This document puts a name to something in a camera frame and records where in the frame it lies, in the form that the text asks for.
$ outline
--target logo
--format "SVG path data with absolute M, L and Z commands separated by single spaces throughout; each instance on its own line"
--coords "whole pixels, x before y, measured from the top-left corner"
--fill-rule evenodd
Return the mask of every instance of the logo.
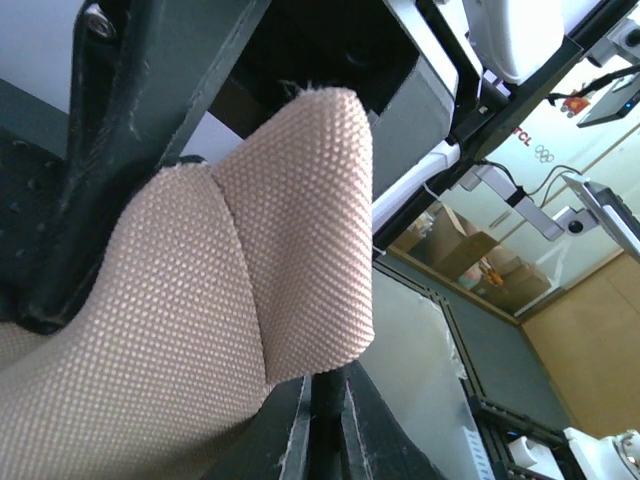
M 553 153 L 544 148 L 544 145 L 538 145 L 536 147 L 535 157 L 540 160 L 540 163 L 551 163 L 555 160 Z

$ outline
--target wooden floor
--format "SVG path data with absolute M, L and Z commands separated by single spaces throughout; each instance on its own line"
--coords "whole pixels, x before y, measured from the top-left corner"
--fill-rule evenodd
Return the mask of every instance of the wooden floor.
M 640 265 L 621 255 L 523 329 L 580 428 L 640 429 Z

